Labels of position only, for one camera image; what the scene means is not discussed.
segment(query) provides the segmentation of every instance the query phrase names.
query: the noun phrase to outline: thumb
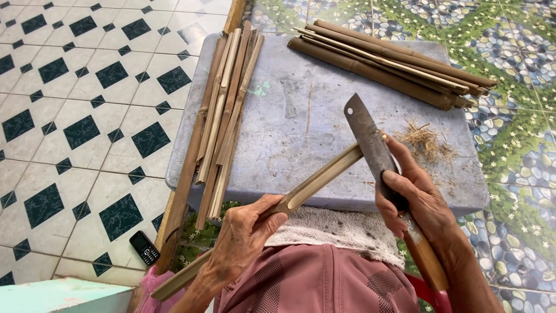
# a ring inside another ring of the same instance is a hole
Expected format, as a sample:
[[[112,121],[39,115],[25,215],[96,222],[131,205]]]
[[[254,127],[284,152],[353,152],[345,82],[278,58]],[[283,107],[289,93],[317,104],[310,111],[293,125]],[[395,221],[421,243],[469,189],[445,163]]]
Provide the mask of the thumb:
[[[394,191],[400,193],[407,199],[415,199],[419,195],[417,188],[409,179],[391,170],[385,170],[382,174],[384,183]]]
[[[284,225],[287,222],[287,215],[286,213],[276,213],[269,216],[264,222],[258,225],[257,230],[253,232],[252,237],[257,240],[261,241],[259,244],[265,244],[266,240],[272,236],[280,226]]]

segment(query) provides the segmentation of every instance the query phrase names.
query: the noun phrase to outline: stack of bamboo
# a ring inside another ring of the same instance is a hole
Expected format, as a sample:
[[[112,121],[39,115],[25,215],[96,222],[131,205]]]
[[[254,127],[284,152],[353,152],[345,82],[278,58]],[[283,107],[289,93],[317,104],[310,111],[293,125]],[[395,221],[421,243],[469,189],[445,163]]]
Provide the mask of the stack of bamboo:
[[[458,70],[409,48],[341,26],[315,21],[294,27],[288,46],[372,79],[443,110],[470,106],[462,96],[487,95],[498,82]]]
[[[243,31],[237,28],[229,35],[224,34],[216,43],[201,107],[176,188],[176,196],[185,202],[195,172],[195,184],[205,183],[195,224],[197,229],[203,229],[207,218],[218,219],[220,216],[243,103],[263,39],[257,30],[251,30],[248,21]]]

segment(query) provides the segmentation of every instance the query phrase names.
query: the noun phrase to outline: finger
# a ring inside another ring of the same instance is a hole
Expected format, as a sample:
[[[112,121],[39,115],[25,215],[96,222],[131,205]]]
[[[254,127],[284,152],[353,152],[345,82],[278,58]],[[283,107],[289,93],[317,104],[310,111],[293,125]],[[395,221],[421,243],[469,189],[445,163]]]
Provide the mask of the finger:
[[[413,159],[413,156],[411,155],[408,147],[406,147],[396,139],[392,138],[392,136],[385,133],[383,134],[386,135],[384,142],[386,142],[386,145],[388,146],[388,149],[390,149],[390,152],[392,153],[394,158],[398,160],[402,173],[409,170],[420,169],[420,167],[415,162],[415,159]]]
[[[258,214],[266,211],[268,208],[273,206],[274,204],[280,202],[284,197],[283,194],[264,194],[259,200],[251,205],[250,210]]]
[[[269,216],[264,222],[260,223],[251,235],[251,238],[258,246],[263,246],[267,239],[274,234],[278,228],[287,222],[286,213],[276,213]]]
[[[408,230],[408,225],[398,216],[398,210],[394,204],[384,198],[378,188],[375,189],[375,204],[384,220],[384,224],[396,237],[404,238],[403,232]]]
[[[419,190],[409,179],[403,177],[398,173],[394,173],[391,170],[385,170],[382,174],[383,181],[392,188],[403,195],[408,200],[419,199],[419,195],[422,191]]]

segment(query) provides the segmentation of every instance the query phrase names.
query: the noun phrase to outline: elderly person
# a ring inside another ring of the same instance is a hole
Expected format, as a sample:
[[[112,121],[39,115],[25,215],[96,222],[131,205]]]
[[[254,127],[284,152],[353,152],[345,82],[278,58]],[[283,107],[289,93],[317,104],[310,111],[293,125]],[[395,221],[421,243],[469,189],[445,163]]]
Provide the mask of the elderly person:
[[[404,145],[390,136],[386,143],[403,175],[385,171],[383,180],[408,199],[436,252],[451,285],[452,311],[503,312],[431,177]],[[218,313],[419,312],[414,288],[392,264],[327,243],[264,248],[288,216],[276,213],[262,223],[255,221],[282,197],[265,194],[253,204],[228,210],[212,256],[173,313],[205,312],[213,298]],[[376,206],[387,228],[403,238],[407,225],[378,189]]]

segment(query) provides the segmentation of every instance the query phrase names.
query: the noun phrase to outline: pink plastic bag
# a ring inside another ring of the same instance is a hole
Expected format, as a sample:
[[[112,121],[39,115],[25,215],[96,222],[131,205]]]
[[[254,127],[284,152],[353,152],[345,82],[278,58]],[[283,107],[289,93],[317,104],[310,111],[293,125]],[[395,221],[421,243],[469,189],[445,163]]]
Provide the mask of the pink plastic bag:
[[[151,293],[163,282],[174,276],[174,273],[167,271],[162,275],[156,275],[156,265],[151,267],[141,279],[141,299],[134,313],[166,313],[170,311],[174,304],[185,294],[185,289],[181,289],[175,295],[164,302],[151,298]]]

